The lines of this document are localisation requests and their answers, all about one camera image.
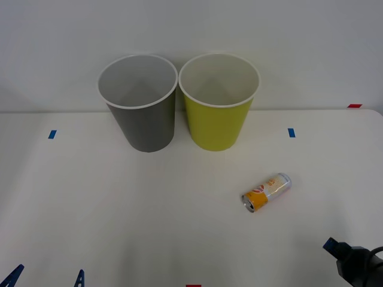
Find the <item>cup rim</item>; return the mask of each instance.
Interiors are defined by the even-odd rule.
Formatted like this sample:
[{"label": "cup rim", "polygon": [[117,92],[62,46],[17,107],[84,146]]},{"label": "cup rim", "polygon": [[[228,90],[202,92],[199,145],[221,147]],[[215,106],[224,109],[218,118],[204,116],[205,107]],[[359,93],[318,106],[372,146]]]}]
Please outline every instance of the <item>cup rim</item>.
[{"label": "cup rim", "polygon": [[[237,59],[239,59],[239,60],[241,60],[241,61],[244,61],[244,62],[248,63],[248,64],[254,69],[254,71],[256,72],[256,74],[257,74],[257,76],[258,76],[258,86],[257,86],[256,90],[254,91],[254,93],[253,93],[250,97],[248,97],[247,99],[243,100],[242,102],[234,103],[234,104],[231,104],[231,105],[212,105],[212,104],[210,104],[210,103],[204,103],[204,102],[201,102],[200,100],[197,100],[197,99],[193,98],[191,95],[189,95],[189,94],[185,91],[184,87],[182,86],[182,82],[181,82],[182,72],[185,70],[185,68],[186,68],[192,61],[194,61],[194,60],[196,60],[196,59],[198,59],[198,58],[202,58],[202,57],[206,57],[206,56],[212,56],[212,55],[224,55],[224,56],[230,56],[230,57],[234,57],[234,58],[237,58]],[[196,56],[196,57],[190,59],[190,60],[187,61],[187,62],[185,63],[185,65],[181,68],[180,73],[179,73],[179,75],[178,75],[178,79],[179,79],[179,80],[178,80],[178,83],[179,83],[180,88],[181,88],[182,92],[184,93],[184,95],[186,95],[190,100],[192,100],[192,101],[194,101],[194,102],[196,102],[196,103],[199,103],[200,105],[203,105],[203,106],[210,106],[210,107],[212,107],[212,108],[233,108],[233,107],[235,107],[235,106],[241,106],[241,105],[243,105],[243,104],[245,104],[245,103],[251,101],[251,100],[254,98],[254,96],[256,95],[256,93],[258,92],[259,87],[261,86],[261,77],[260,77],[259,71],[258,71],[258,69],[257,69],[257,68],[256,68],[256,67],[255,67],[249,60],[247,60],[247,59],[245,59],[245,58],[243,58],[243,57],[239,57],[239,56],[237,56],[237,55],[234,55],[234,54],[232,54],[232,53],[223,53],[223,52],[216,52],[216,53],[202,54],[202,55],[199,55],[199,56]]]},{"label": "cup rim", "polygon": [[[115,103],[112,103],[110,102],[109,100],[106,100],[106,98],[104,98],[104,96],[102,95],[102,93],[100,92],[100,88],[99,88],[99,83],[100,83],[100,79],[103,75],[103,73],[110,67],[112,66],[113,64],[121,61],[121,60],[124,60],[124,59],[127,59],[127,58],[130,58],[130,57],[155,57],[155,58],[158,58],[158,59],[161,59],[163,61],[165,61],[166,63],[168,63],[170,65],[170,67],[173,68],[173,71],[175,73],[175,81],[174,81],[174,85],[173,87],[170,89],[170,91],[165,94],[163,97],[161,97],[160,99],[152,102],[152,103],[147,103],[146,105],[141,105],[141,106],[121,106],[121,105],[117,105]],[[98,80],[97,80],[97,88],[98,88],[98,92],[99,94],[101,95],[101,98],[104,100],[105,103],[107,103],[108,105],[111,105],[115,108],[118,108],[118,109],[144,109],[144,108],[148,108],[149,106],[154,106],[160,102],[162,102],[163,100],[165,100],[166,98],[168,98],[172,93],[173,91],[175,90],[175,88],[177,87],[177,83],[178,83],[178,72],[177,72],[177,69],[175,68],[175,66],[172,64],[172,62],[170,62],[169,60],[165,59],[164,57],[161,57],[161,56],[158,56],[158,55],[153,55],[153,54],[132,54],[132,55],[128,55],[128,56],[123,56],[123,57],[120,57],[118,59],[116,59],[115,61],[111,62],[110,64],[108,64],[103,70],[102,72],[100,73],[100,75],[98,76]]]}]

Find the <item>gray paper cup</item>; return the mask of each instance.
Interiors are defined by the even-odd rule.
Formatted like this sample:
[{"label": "gray paper cup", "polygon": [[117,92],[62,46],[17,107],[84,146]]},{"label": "gray paper cup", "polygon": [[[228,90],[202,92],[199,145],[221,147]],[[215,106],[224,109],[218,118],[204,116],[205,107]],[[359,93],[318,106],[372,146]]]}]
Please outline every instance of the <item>gray paper cup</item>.
[{"label": "gray paper cup", "polygon": [[177,81],[174,65],[155,55],[124,57],[101,73],[100,94],[135,149],[158,151],[172,140]]}]

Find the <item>paper cup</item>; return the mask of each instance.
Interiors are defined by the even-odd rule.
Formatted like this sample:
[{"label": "paper cup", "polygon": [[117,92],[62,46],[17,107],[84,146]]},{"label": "paper cup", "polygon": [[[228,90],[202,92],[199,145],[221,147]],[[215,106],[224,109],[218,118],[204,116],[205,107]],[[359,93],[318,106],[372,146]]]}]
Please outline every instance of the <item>paper cup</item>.
[{"label": "paper cup", "polygon": [[258,70],[231,54],[206,54],[180,72],[191,137],[203,149],[230,148],[260,85]]},{"label": "paper cup", "polygon": [[174,65],[155,55],[124,57],[101,73],[100,94],[135,149],[158,151],[172,140],[177,80]]}]

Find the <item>drink can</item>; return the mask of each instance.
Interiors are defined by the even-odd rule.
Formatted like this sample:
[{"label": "drink can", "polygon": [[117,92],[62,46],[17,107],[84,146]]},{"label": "drink can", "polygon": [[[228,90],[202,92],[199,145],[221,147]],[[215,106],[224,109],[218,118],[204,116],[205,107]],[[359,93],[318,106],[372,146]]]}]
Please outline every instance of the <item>drink can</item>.
[{"label": "drink can", "polygon": [[254,212],[290,188],[291,179],[285,173],[279,173],[252,191],[245,193],[242,196],[242,202],[250,212]]}]

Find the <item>yellow paper cup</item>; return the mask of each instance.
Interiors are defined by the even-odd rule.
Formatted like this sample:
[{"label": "yellow paper cup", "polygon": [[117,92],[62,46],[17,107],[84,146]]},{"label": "yellow paper cup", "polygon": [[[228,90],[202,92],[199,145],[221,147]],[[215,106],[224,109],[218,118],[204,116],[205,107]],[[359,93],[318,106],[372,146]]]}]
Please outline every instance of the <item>yellow paper cup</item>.
[{"label": "yellow paper cup", "polygon": [[230,148],[260,85],[258,70],[231,54],[206,54],[182,67],[179,84],[191,138],[208,151]]}]

